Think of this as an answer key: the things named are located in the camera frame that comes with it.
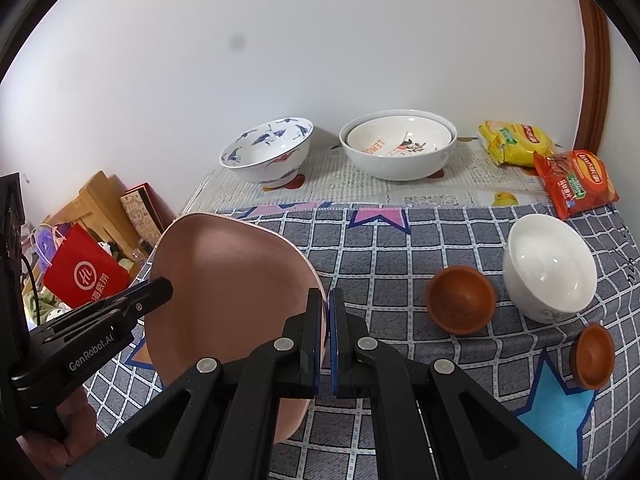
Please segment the brown clay bowl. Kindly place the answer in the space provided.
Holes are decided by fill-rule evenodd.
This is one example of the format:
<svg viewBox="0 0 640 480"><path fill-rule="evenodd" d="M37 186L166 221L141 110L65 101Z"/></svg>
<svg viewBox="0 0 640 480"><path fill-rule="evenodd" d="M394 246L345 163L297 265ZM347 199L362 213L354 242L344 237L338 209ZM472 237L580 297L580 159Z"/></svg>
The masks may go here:
<svg viewBox="0 0 640 480"><path fill-rule="evenodd" d="M570 349L570 369L582 388L602 389L615 366L615 349L610 333L600 324L584 328Z"/></svg>
<svg viewBox="0 0 640 480"><path fill-rule="evenodd" d="M426 286L426 307L445 332L469 335L482 330L494 316L497 295L484 274L470 266L448 266Z"/></svg>

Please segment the pink plate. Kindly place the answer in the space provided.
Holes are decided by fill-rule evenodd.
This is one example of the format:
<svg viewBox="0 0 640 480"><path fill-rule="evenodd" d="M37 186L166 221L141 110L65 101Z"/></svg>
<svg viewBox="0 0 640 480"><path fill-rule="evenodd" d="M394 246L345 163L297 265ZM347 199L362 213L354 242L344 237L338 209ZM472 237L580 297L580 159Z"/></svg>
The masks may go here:
<svg viewBox="0 0 640 480"><path fill-rule="evenodd" d="M308 259L278 233L218 214L186 214L160 238L152 278L171 282L171 300L145 315L146 346L170 386L199 359L246 358L280 337L322 286Z"/></svg>

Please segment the white small bowl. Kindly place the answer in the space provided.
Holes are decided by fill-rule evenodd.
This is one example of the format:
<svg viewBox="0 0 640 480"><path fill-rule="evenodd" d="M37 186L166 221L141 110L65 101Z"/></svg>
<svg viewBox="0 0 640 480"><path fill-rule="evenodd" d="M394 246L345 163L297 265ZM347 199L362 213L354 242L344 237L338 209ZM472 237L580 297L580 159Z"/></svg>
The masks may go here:
<svg viewBox="0 0 640 480"><path fill-rule="evenodd" d="M553 324L589 306L598 274L588 245L571 226L548 214L528 214L509 231L503 281L526 318Z"/></svg>

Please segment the black furniture edge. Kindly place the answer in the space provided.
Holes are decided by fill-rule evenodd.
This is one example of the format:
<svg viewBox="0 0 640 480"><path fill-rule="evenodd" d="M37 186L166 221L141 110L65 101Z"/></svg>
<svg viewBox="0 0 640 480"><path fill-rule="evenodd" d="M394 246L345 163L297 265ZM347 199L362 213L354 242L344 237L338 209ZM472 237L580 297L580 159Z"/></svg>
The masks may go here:
<svg viewBox="0 0 640 480"><path fill-rule="evenodd" d="M25 223L19 174L1 178L1 376L23 375L29 334L22 299L21 227Z"/></svg>

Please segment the red paper bag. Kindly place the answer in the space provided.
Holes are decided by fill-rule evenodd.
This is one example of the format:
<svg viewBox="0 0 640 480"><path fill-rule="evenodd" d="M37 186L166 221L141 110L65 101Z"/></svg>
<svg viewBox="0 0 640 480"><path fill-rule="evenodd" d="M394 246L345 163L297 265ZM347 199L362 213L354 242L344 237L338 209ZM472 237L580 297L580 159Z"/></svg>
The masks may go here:
<svg viewBox="0 0 640 480"><path fill-rule="evenodd" d="M129 281L129 272L78 224L66 233L43 277L44 287L72 309L114 296Z"/></svg>

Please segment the purple plastic bag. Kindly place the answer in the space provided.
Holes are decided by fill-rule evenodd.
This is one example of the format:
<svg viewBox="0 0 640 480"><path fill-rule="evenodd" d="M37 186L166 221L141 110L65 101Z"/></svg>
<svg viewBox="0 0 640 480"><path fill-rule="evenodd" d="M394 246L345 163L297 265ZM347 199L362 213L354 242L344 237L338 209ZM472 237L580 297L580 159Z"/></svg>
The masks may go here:
<svg viewBox="0 0 640 480"><path fill-rule="evenodd" d="M41 272L46 272L58 251L65 242L66 234L72 226L69 223L52 224L40 223L32 231L32 246L38 257L38 266Z"/></svg>

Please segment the patterned gift box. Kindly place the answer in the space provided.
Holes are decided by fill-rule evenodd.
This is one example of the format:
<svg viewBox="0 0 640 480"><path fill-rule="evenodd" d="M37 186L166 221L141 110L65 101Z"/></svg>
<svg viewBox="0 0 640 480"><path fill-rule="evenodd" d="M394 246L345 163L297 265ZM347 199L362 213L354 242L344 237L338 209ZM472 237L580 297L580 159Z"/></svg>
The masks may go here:
<svg viewBox="0 0 640 480"><path fill-rule="evenodd" d="M152 247L176 218L154 188L146 182L123 192L119 201L138 237Z"/></svg>

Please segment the newspaper print table cover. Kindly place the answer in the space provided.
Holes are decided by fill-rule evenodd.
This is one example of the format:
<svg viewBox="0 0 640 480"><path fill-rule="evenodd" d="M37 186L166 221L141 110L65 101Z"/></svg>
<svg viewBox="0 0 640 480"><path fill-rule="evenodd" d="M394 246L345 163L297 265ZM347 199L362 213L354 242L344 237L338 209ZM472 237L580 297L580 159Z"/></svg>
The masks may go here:
<svg viewBox="0 0 640 480"><path fill-rule="evenodd" d="M405 206L490 206L506 193L519 205L550 200L537 177L520 167L495 166L475 140L459 142L441 174L411 182L388 182L357 169L342 148L317 148L303 163L300 188L265 191L222 168L196 188L182 211L232 211L262 205L331 202Z"/></svg>

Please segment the large white bowl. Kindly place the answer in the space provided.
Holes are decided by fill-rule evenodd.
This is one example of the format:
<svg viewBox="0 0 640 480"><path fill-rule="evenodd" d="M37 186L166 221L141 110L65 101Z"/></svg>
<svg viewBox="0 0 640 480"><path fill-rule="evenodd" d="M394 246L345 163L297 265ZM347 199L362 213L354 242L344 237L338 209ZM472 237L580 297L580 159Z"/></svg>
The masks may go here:
<svg viewBox="0 0 640 480"><path fill-rule="evenodd" d="M346 143L347 133L363 122L380 117L399 115L425 117L437 120L451 131L451 143L447 145L446 148L434 153L405 157L380 157L364 154L363 152L354 150ZM344 125L338 138L340 139L341 146L347 158L357 169L377 179L407 182L431 177L433 174L437 174L440 170L443 170L446 163L449 162L451 155L454 154L458 133L452 122L437 114L424 112L423 110L382 110L382 112L375 112L356 118L347 125Z"/></svg>

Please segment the blue patterned porcelain bowl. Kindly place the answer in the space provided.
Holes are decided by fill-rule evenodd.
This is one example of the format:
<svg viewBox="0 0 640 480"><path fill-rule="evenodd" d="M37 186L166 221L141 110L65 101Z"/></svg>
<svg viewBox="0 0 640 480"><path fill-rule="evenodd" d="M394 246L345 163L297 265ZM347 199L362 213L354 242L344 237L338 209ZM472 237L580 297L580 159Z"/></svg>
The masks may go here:
<svg viewBox="0 0 640 480"><path fill-rule="evenodd" d="M219 163L237 177L263 188L290 183L308 156L314 124L285 117L246 130L224 148Z"/></svg>

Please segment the red chips bag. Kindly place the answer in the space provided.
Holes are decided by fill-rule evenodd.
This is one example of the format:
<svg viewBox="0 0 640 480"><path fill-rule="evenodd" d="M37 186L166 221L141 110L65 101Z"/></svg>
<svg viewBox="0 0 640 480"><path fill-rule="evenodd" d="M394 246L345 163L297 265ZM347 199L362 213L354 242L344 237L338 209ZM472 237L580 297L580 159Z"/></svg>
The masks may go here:
<svg viewBox="0 0 640 480"><path fill-rule="evenodd" d="M590 151L535 153L533 161L561 220L620 199L604 162Z"/></svg>

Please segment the yellow chips bag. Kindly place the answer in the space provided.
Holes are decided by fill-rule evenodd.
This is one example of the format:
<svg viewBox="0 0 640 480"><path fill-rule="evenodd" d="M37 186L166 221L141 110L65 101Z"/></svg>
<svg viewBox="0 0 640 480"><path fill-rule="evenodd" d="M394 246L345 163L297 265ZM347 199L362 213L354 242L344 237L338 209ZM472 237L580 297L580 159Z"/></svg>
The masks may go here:
<svg viewBox="0 0 640 480"><path fill-rule="evenodd" d="M496 166L534 166L534 155L550 156L555 144L541 128L514 122L486 120L477 128L477 140Z"/></svg>

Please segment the brown door frame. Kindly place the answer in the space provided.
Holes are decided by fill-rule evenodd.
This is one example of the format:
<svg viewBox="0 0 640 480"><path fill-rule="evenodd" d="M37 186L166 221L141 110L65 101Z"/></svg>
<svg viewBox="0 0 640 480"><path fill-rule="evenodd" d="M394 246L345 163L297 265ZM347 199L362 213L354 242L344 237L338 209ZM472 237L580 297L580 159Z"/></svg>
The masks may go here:
<svg viewBox="0 0 640 480"><path fill-rule="evenodd" d="M611 40L608 19L593 0L578 0L584 33L582 105L574 148L597 154L608 114L611 87Z"/></svg>

